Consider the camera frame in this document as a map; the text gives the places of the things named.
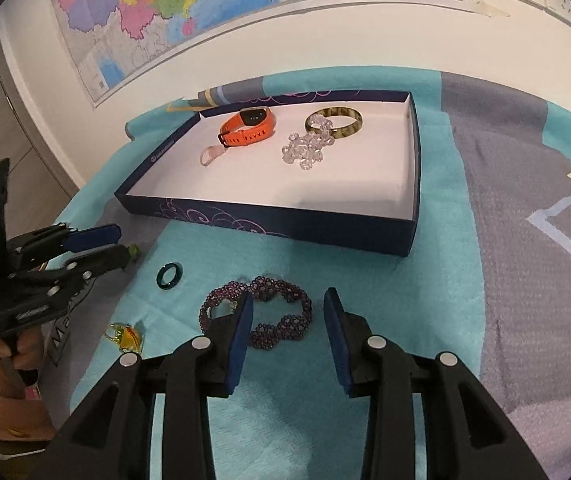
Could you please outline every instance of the pink keychain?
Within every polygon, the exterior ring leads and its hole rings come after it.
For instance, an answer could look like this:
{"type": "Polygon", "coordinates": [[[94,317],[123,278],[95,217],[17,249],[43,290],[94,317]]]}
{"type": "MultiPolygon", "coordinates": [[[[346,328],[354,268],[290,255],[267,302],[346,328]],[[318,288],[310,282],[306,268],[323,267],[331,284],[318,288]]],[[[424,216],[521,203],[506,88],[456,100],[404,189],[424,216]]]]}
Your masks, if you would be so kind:
{"type": "Polygon", "coordinates": [[[201,152],[201,155],[199,156],[199,162],[201,163],[201,166],[207,166],[215,158],[219,158],[220,156],[222,156],[226,151],[227,148],[222,144],[218,144],[216,146],[208,146],[206,149],[203,150],[203,152],[201,152]],[[204,161],[204,155],[206,153],[208,154],[209,158],[208,160],[204,161]]]}

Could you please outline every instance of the clear beads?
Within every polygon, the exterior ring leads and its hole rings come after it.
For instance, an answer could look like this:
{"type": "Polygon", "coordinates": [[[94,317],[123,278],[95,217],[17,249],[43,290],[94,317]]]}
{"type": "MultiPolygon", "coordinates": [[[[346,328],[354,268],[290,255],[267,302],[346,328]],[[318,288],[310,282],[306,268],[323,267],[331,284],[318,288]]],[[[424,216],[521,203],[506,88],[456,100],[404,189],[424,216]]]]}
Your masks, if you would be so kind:
{"type": "Polygon", "coordinates": [[[281,148],[286,164],[293,164],[295,160],[300,160],[299,165],[303,170],[312,170],[315,162],[323,160],[321,150],[334,144],[334,137],[331,135],[332,121],[320,114],[315,114],[310,117],[310,125],[319,128],[321,132],[318,134],[309,132],[303,137],[299,134],[290,135],[288,137],[290,144],[281,148]]]}

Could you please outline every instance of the purple beads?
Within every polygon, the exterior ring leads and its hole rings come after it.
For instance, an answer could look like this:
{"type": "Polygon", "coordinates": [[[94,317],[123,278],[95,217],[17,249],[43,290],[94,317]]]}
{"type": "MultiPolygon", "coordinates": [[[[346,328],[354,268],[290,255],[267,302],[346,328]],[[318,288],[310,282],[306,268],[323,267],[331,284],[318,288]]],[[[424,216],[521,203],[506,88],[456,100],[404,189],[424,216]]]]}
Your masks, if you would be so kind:
{"type": "Polygon", "coordinates": [[[270,301],[277,293],[288,303],[301,301],[303,313],[300,316],[287,314],[277,323],[277,326],[259,323],[250,332],[250,345],[262,350],[273,349],[282,339],[300,341],[312,322],[312,301],[308,295],[296,285],[284,280],[273,280],[265,276],[257,276],[249,285],[240,282],[229,282],[220,288],[215,288],[204,301],[199,312],[199,326],[203,333],[210,327],[210,311],[223,300],[237,303],[241,294],[247,290],[256,301],[270,301]]]}

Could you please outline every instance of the white wall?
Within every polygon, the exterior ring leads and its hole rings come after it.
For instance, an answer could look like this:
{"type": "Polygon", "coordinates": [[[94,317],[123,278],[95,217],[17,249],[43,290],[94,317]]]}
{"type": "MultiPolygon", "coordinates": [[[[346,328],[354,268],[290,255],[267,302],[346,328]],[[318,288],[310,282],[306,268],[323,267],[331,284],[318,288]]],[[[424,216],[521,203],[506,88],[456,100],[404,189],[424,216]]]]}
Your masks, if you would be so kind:
{"type": "MultiPolygon", "coordinates": [[[[323,0],[348,1],[366,0],[323,0]]],[[[498,82],[571,110],[568,25],[516,0],[485,0],[495,17],[417,4],[427,0],[395,1],[311,10],[237,28],[158,65],[96,108],[50,0],[6,0],[0,35],[28,110],[79,186],[128,141],[124,124],[131,118],[205,88],[288,70],[431,68],[498,82]]]]}

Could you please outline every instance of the smartwatch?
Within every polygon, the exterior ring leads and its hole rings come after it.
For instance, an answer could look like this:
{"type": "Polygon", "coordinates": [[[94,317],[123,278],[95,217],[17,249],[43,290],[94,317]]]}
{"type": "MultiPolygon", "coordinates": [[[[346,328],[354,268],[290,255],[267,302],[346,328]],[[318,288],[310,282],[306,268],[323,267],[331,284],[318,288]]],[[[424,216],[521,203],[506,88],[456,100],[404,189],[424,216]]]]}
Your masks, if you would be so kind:
{"type": "Polygon", "coordinates": [[[243,108],[221,127],[219,142],[226,148],[248,146],[275,133],[274,115],[267,106],[243,108]]]}

